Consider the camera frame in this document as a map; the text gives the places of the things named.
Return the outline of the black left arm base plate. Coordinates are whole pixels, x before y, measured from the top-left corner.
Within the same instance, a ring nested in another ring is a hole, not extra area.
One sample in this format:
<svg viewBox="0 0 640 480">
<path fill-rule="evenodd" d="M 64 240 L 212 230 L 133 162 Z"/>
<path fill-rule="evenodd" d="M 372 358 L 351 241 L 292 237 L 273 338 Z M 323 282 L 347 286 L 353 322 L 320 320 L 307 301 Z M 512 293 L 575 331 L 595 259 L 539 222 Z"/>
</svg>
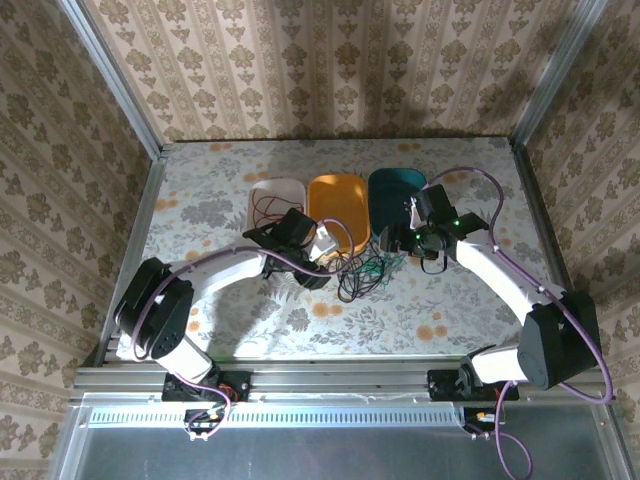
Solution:
<svg viewBox="0 0 640 480">
<path fill-rule="evenodd" d="M 198 383 L 198 388 L 189 386 L 174 375 L 167 373 L 161 398 L 165 402 L 223 401 L 219 394 L 207 390 L 207 387 L 210 387 L 225 393 L 232 403 L 245 402 L 249 397 L 250 383 L 251 373 L 248 371 L 214 369 Z"/>
</svg>

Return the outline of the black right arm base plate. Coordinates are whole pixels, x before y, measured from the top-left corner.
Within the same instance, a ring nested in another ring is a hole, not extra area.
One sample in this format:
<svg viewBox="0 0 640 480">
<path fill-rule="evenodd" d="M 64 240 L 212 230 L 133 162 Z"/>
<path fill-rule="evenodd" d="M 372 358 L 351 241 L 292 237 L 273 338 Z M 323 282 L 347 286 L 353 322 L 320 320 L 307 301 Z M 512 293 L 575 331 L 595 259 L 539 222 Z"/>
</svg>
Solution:
<svg viewBox="0 0 640 480">
<path fill-rule="evenodd" d="M 467 366 L 431 369 L 426 374 L 426 383 L 435 402 L 493 401 L 506 385 L 504 381 L 482 383 Z"/>
</svg>

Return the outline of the orange plastic tray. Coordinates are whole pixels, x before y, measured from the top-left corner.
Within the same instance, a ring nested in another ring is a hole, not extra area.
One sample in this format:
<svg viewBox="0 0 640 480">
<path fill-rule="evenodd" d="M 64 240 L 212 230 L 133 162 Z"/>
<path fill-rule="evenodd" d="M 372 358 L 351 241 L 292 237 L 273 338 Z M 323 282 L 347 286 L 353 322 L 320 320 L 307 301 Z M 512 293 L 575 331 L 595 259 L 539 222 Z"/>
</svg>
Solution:
<svg viewBox="0 0 640 480">
<path fill-rule="evenodd" d="M 371 236 L 367 185 L 355 174 L 324 174 L 314 178 L 307 189 L 308 216 L 315 221 L 334 218 L 344 224 L 360 254 Z"/>
</svg>

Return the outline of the white plastic tray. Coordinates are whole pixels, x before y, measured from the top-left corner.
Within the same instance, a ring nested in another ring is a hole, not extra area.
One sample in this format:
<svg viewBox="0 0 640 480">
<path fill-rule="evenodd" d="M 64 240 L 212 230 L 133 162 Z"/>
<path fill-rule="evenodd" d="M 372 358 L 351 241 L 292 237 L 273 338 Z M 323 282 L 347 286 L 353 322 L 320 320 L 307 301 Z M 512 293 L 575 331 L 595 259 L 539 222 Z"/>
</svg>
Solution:
<svg viewBox="0 0 640 480">
<path fill-rule="evenodd" d="M 296 179 L 261 180 L 253 185 L 248 194 L 246 229 L 279 222 L 290 209 L 305 213 L 306 200 L 306 188 Z"/>
</svg>

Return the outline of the teal plastic tray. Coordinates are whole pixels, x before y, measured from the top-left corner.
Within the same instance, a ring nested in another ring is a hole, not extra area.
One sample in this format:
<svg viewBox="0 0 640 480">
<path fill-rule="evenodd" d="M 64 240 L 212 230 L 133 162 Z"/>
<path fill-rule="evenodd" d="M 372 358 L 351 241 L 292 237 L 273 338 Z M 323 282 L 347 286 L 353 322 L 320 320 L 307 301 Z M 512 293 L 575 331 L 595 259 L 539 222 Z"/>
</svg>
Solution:
<svg viewBox="0 0 640 480">
<path fill-rule="evenodd" d="M 379 240 L 385 227 L 410 221 L 410 197 L 427 183 L 425 176 L 411 168 L 380 168 L 367 182 L 372 238 Z"/>
</svg>

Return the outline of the aluminium frame post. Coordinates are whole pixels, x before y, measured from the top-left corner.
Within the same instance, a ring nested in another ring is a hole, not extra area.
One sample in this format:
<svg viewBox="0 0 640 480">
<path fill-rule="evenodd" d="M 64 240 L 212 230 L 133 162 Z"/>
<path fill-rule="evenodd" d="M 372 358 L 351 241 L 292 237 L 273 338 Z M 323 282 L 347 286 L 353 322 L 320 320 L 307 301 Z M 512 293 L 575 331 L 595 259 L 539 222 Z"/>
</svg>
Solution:
<svg viewBox="0 0 640 480">
<path fill-rule="evenodd" d="M 509 137 L 514 153 L 523 150 L 535 133 L 607 3 L 608 0 L 579 0 L 568 24 L 562 30 L 539 84 L 533 90 L 521 118 Z"/>
<path fill-rule="evenodd" d="M 152 162 L 157 161 L 161 156 L 163 145 L 147 120 L 145 112 L 127 81 L 123 69 L 109 48 L 105 36 L 93 19 L 87 2 L 85 0 L 59 0 L 59 3 L 149 158 Z"/>
</svg>

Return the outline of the aluminium frame side rail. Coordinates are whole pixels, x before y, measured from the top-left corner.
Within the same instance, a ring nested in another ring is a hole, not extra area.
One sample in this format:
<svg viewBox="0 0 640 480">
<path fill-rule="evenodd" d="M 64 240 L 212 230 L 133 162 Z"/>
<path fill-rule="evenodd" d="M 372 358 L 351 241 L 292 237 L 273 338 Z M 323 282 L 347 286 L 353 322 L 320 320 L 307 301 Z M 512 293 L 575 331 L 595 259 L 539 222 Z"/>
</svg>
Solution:
<svg viewBox="0 0 640 480">
<path fill-rule="evenodd" d="M 551 277 L 549 281 L 539 280 L 532 287 L 518 357 L 527 367 L 536 366 L 567 378 L 595 367 L 597 361 L 580 333 L 553 301 L 563 304 L 593 341 L 598 342 L 599 337 L 594 333 L 595 307 L 585 293 L 574 291 L 525 147 L 513 144 L 511 150 Z"/>
<path fill-rule="evenodd" d="M 135 221 L 128 240 L 127 249 L 119 270 L 119 275 L 114 287 L 108 312 L 106 314 L 105 324 L 102 329 L 100 340 L 95 349 L 93 360 L 90 363 L 91 367 L 101 367 L 104 364 L 109 343 L 114 334 L 119 331 L 119 327 L 115 321 L 116 307 L 140 265 L 153 212 L 163 183 L 165 169 L 166 159 L 162 156 L 151 163 L 142 197 L 138 205 Z"/>
</svg>

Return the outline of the grey metal panel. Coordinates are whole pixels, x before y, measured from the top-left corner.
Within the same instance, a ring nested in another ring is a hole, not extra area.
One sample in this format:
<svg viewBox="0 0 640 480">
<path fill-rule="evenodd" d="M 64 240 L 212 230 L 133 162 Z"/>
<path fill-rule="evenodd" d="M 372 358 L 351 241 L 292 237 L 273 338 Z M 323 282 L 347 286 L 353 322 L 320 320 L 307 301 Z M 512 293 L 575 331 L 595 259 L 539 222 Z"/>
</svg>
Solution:
<svg viewBox="0 0 640 480">
<path fill-rule="evenodd" d="M 501 437 L 458 427 L 229 428 L 190 441 L 184 428 L 90 428 L 70 409 L 46 480 L 640 480 L 618 413 L 588 404 L 511 404 Z"/>
</svg>

